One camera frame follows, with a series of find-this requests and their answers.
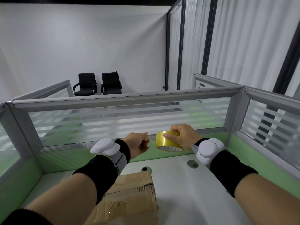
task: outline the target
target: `roll of tape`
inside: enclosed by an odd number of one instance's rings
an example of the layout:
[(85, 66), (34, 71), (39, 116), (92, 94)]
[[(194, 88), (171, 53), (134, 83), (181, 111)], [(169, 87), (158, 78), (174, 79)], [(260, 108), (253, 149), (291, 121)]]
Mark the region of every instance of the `roll of tape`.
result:
[(163, 137), (164, 133), (171, 133), (171, 134), (174, 134), (176, 136), (180, 135), (179, 132), (175, 132), (175, 131), (161, 131), (161, 132), (158, 132), (156, 134), (156, 147), (158, 149), (164, 150), (164, 151), (173, 151), (173, 152), (184, 151), (184, 148), (182, 146), (180, 146), (179, 144), (164, 138)]

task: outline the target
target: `hand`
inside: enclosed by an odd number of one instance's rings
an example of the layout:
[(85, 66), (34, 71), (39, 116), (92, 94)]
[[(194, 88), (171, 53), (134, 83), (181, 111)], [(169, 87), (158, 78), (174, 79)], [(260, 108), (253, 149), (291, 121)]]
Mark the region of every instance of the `hand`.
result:
[(180, 132), (180, 136), (175, 136), (171, 133), (164, 133), (163, 136), (187, 149), (192, 149), (191, 144), (196, 144), (197, 141), (202, 138), (190, 125), (187, 124), (172, 125), (170, 131), (178, 131)]
[(150, 139), (148, 137), (148, 133), (136, 133), (131, 132), (128, 134), (123, 141), (128, 145), (130, 150), (130, 159), (134, 159), (138, 155), (148, 151), (150, 147), (148, 147), (148, 143)]

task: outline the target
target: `white wrist tracker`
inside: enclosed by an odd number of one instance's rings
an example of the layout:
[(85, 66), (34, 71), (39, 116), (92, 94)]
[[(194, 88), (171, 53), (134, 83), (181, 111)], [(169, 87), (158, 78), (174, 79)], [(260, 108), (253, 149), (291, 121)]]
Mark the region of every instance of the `white wrist tracker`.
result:
[(110, 138), (104, 138), (99, 140), (91, 149), (91, 153), (105, 155), (113, 161), (114, 166), (118, 169), (119, 175), (124, 167), (127, 165), (126, 156), (121, 153), (121, 146), (115, 143)]
[(191, 146), (197, 159), (206, 166), (209, 165), (213, 158), (224, 148), (223, 142), (217, 138), (204, 140), (199, 144), (199, 147), (194, 144)]

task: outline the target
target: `white desk surface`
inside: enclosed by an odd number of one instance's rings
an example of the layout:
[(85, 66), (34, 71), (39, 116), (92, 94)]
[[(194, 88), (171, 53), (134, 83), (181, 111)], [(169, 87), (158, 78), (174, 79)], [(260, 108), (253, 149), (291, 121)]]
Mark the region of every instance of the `white desk surface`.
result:
[[(192, 169), (189, 160), (195, 155), (131, 162), (123, 174), (152, 168), (152, 178), (159, 206), (160, 225), (235, 225), (251, 224), (237, 201), (231, 197), (203, 165)], [(21, 207), (69, 177), (73, 171), (45, 174)]]

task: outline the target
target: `black vertical post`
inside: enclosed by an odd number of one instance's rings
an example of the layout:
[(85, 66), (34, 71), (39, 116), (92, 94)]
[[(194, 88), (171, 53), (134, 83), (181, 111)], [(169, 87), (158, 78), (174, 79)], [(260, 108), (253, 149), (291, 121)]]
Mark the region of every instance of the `black vertical post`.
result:
[(166, 72), (165, 72), (165, 90), (169, 89), (169, 56), (170, 56), (170, 29), (171, 29), (171, 15), (170, 12), (166, 13), (167, 16), (167, 30), (166, 30)]
[(181, 4), (181, 20), (180, 20), (180, 35), (179, 35), (179, 55), (178, 55), (177, 88), (176, 88), (177, 90), (180, 89), (180, 80), (181, 80), (183, 34), (184, 34), (184, 30), (185, 30), (185, 4), (186, 4), (186, 0), (182, 0), (182, 4)]
[[(292, 76), (298, 65), (299, 58), (300, 58), (300, 21), (299, 21), (296, 31), (294, 33), (293, 39), (292, 39), (290, 47), (287, 51), (287, 55), (285, 56), (285, 59), (283, 61), (282, 67), (280, 69), (278, 78), (276, 80), (276, 83), (275, 83), (275, 86), (274, 86), (272, 92), (282, 94), (282, 95), (284, 95), (286, 93), (287, 88), (292, 79)], [(267, 106), (267, 109), (273, 110), (275, 112), (278, 111), (278, 108), (272, 107), (269, 105)], [(273, 120), (275, 119), (274, 115), (269, 114), (267, 112), (264, 112), (263, 115), (270, 119), (273, 119)], [(263, 120), (263, 119), (261, 120), (261, 123), (263, 123), (269, 127), (272, 126), (271, 122)], [(265, 132), (266, 134), (269, 133), (269, 130), (267, 130), (264, 127), (259, 126), (258, 129)], [(258, 136), (259, 138), (261, 138), (263, 140), (266, 139), (266, 137), (261, 135), (260, 133), (256, 133), (256, 136)]]
[(203, 75), (206, 75), (206, 73), (207, 73), (210, 46), (212, 44), (212, 33), (214, 31), (217, 4), (218, 4), (218, 0), (210, 1), (210, 9), (209, 9), (209, 15), (208, 15), (208, 24), (207, 24), (207, 30), (206, 30), (206, 38), (205, 38), (205, 45), (204, 45), (202, 70), (201, 70), (201, 74), (203, 74)]

